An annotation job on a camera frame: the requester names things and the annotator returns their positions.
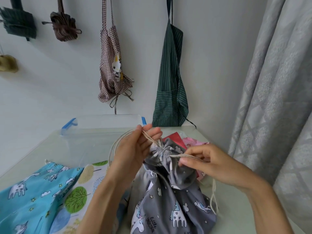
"hand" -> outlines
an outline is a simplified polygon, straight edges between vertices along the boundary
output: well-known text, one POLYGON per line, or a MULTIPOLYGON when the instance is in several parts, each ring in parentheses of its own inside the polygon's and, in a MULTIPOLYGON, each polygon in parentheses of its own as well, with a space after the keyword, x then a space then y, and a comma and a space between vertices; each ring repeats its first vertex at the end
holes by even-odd
POLYGON ((116 149, 114 160, 107 171, 108 178, 119 183, 119 187, 126 190, 135 175, 142 166, 142 163, 149 153, 152 144, 142 134, 142 130, 154 140, 158 140, 162 136, 159 127, 152 129, 152 124, 144 127, 138 125, 134 132, 123 138, 116 149))
POLYGON ((203 161, 182 157, 179 161, 180 166, 185 165, 203 171, 218 181, 236 186, 244 193, 256 188, 259 184, 266 183, 251 169, 224 153, 216 145, 193 146, 186 150, 185 154, 199 157, 203 161))

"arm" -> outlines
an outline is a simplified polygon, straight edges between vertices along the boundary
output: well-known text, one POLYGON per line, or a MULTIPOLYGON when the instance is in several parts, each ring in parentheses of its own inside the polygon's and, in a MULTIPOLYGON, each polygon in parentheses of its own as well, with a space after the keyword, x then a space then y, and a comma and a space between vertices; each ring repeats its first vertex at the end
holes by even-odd
POLYGON ((121 197, 149 153, 151 142, 142 135, 142 130, 147 131, 154 140, 162 135, 159 127, 151 128, 151 124, 143 128, 137 126, 132 134, 122 139, 114 161, 91 199, 77 234, 111 233, 121 197))
POLYGON ((287 216, 273 188, 251 169, 213 144, 190 147, 186 154, 201 158, 180 158, 179 165, 198 169, 244 192, 252 206, 257 234, 293 234, 287 216))

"person's right hand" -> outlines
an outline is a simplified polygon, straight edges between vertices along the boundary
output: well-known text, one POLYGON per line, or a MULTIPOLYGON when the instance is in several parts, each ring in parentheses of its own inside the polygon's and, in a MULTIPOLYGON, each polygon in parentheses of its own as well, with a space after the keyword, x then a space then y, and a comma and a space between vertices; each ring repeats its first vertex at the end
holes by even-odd
POLYGON ((220 148, 213 144, 192 146, 185 154, 201 158, 197 159, 181 157, 179 165, 185 165, 203 171, 214 179, 248 192, 257 185, 266 183, 264 179, 255 174, 247 166, 236 161, 220 148))

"green striped apron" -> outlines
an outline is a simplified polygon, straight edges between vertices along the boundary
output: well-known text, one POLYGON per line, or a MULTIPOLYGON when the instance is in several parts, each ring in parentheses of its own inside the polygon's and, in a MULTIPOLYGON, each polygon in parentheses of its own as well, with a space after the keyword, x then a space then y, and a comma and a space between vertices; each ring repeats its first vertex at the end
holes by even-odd
POLYGON ((163 43, 153 126, 181 126, 188 115, 188 101, 180 75, 183 32, 173 23, 173 0, 167 0, 168 24, 163 43))

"curtain fold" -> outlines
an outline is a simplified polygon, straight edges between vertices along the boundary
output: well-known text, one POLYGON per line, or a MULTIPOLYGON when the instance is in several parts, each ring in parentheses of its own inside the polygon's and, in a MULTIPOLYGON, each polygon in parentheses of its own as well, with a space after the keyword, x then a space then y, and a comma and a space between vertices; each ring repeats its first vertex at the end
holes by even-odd
POLYGON ((271 0, 229 154, 275 184, 289 215, 307 233, 312 230, 312 148, 310 153, 295 148, 302 143, 304 148, 312 146, 311 113, 312 0, 271 0), (305 162, 294 166, 293 157, 305 162), (306 221, 299 222, 301 217, 306 221))

